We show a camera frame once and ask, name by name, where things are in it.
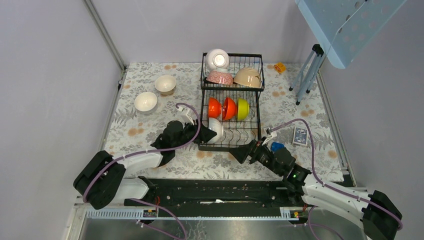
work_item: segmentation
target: yellow-green bowl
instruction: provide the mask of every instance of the yellow-green bowl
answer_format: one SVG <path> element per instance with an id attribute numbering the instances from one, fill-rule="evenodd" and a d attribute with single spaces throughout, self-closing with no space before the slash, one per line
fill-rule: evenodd
<path id="1" fill-rule="evenodd" d="M 243 98 L 237 99 L 237 121 L 245 119 L 249 115 L 249 103 Z"/>

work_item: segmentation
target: deck of cards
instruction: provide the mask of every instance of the deck of cards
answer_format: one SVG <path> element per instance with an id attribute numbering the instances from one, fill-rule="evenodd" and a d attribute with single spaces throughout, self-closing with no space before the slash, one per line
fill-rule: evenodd
<path id="1" fill-rule="evenodd" d="M 308 130 L 296 126 L 294 128 L 294 133 L 293 133 L 293 144 L 307 146 L 308 145 Z"/>

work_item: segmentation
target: gray wall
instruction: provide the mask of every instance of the gray wall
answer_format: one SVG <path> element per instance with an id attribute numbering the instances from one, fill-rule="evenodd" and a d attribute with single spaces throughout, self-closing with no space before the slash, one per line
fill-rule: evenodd
<path id="1" fill-rule="evenodd" d="M 1 240 L 62 237 L 119 74 L 81 0 L 1 1 Z"/>
<path id="2" fill-rule="evenodd" d="M 347 69 L 321 68 L 357 181 L 403 213 L 396 239 L 422 239 L 423 1 L 409 0 Z"/>
<path id="3" fill-rule="evenodd" d="M 93 0 L 129 62 L 200 62 L 202 52 L 300 63 L 316 39 L 294 0 Z"/>

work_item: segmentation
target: white bowl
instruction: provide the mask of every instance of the white bowl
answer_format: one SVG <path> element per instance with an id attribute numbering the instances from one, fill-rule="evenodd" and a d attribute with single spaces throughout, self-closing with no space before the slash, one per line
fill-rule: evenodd
<path id="1" fill-rule="evenodd" d="M 155 111 L 155 106 L 158 104 L 158 97 L 153 92 L 143 92 L 134 100 L 135 108 L 145 114 Z"/>
<path id="2" fill-rule="evenodd" d="M 154 87 L 162 95 L 170 95 L 175 91 L 175 86 L 177 85 L 177 80 L 171 75 L 160 76 L 154 81 Z"/>
<path id="3" fill-rule="evenodd" d="M 218 142 L 218 140 L 220 140 L 224 135 L 224 127 L 216 118 L 209 118 L 209 126 L 207 128 L 216 132 L 216 136 L 209 140 L 207 142 L 208 144 L 214 144 Z"/>
<path id="4" fill-rule="evenodd" d="M 230 65 L 230 57 L 219 48 L 210 50 L 205 57 L 206 67 L 212 71 L 217 68 L 228 69 Z"/>

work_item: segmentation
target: bowl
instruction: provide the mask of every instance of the bowl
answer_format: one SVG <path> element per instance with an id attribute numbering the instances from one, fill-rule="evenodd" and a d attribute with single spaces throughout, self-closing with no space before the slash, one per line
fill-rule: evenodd
<path id="1" fill-rule="evenodd" d="M 208 144 L 214 144 L 218 142 L 218 140 L 220 140 L 224 135 L 223 125 L 215 118 L 209 118 L 209 126 L 207 128 L 216 132 L 216 136 L 212 137 L 212 139 L 207 142 Z"/>
<path id="2" fill-rule="evenodd" d="M 226 68 L 218 67 L 215 70 L 210 71 L 209 75 L 206 78 L 207 81 L 215 84 L 233 84 L 233 76 L 228 73 Z"/>
<path id="3" fill-rule="evenodd" d="M 245 119 L 249 115 L 249 103 L 243 98 L 237 100 L 237 121 Z"/>
<path id="4" fill-rule="evenodd" d="M 209 118 L 217 118 L 221 115 L 221 103 L 213 97 L 209 97 L 207 115 Z"/>
<path id="5" fill-rule="evenodd" d="M 243 67 L 235 74 L 234 82 L 251 88 L 260 88 L 262 85 L 261 75 L 256 69 Z"/>
<path id="6" fill-rule="evenodd" d="M 135 108 L 145 114 L 154 112 L 157 104 L 158 97 L 150 91 L 141 93 L 134 100 Z"/>
<path id="7" fill-rule="evenodd" d="M 222 120 L 230 120 L 237 114 L 236 103 L 229 97 L 224 101 L 224 106 L 222 108 Z"/>
<path id="8" fill-rule="evenodd" d="M 230 57 L 224 50 L 216 48 L 206 54 L 205 63 L 206 67 L 211 71 L 217 68 L 228 69 Z"/>
<path id="9" fill-rule="evenodd" d="M 160 76 L 154 81 L 154 87 L 162 95 L 170 95 L 175 91 L 175 86 L 177 85 L 177 80 L 171 75 Z"/>

